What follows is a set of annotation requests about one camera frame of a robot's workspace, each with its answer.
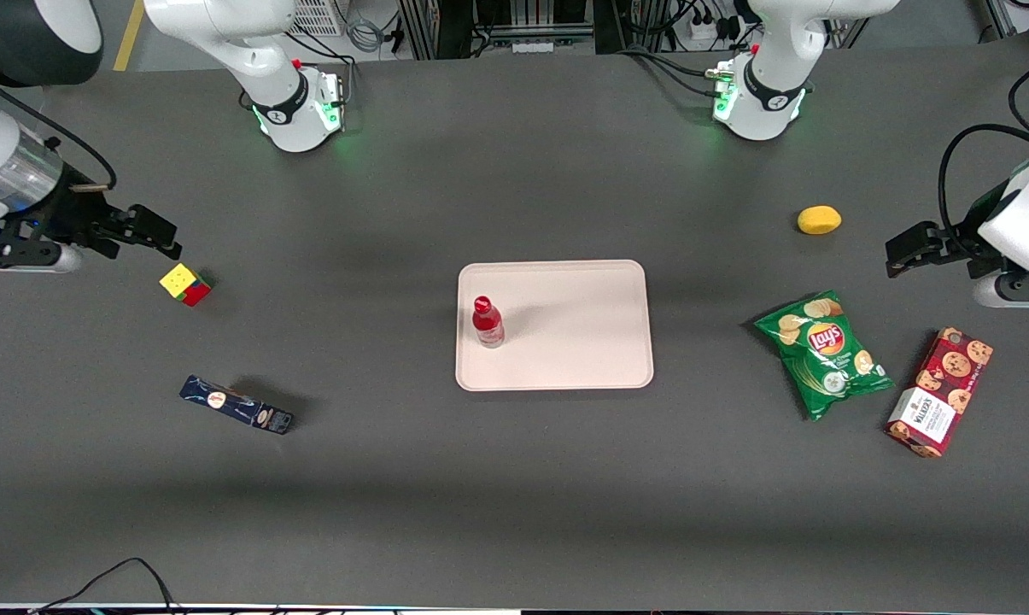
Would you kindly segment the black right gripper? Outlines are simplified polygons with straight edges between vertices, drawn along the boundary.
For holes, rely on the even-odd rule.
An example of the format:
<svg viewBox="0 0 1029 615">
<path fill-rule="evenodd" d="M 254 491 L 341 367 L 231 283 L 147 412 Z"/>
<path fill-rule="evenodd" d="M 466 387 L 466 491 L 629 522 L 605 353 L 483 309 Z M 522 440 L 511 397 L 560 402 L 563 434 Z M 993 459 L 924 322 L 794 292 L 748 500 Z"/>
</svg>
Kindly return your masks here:
<svg viewBox="0 0 1029 615">
<path fill-rule="evenodd" d="M 35 226 L 31 240 L 46 240 L 62 245 L 94 250 L 101 256 L 119 256 L 120 243 L 128 243 L 126 213 L 109 206 L 104 192 L 76 191 L 88 185 L 88 178 L 74 167 L 63 167 L 54 190 L 29 213 Z M 169 260 L 181 257 L 182 245 L 176 242 L 176 226 L 143 206 L 129 208 L 129 230 L 137 243 L 158 250 Z"/>
</svg>

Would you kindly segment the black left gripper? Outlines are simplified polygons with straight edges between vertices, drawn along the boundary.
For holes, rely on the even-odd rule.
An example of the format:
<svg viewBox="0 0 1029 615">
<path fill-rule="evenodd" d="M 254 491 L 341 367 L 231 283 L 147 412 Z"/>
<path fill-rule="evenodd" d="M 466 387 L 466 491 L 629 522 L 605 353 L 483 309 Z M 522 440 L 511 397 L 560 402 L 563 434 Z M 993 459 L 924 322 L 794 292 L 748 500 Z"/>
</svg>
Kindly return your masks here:
<svg viewBox="0 0 1029 615">
<path fill-rule="evenodd" d="M 968 276 L 981 279 L 993 272 L 993 258 L 1001 253 L 982 238 L 979 229 L 999 207 L 1007 184 L 998 184 L 968 206 L 962 222 L 952 225 L 946 190 L 941 190 L 941 222 L 951 242 L 966 254 Z M 886 241 L 886 276 L 896 278 L 902 273 L 924 265 L 936 264 L 946 253 L 946 233 L 932 221 L 921 221 Z"/>
</svg>

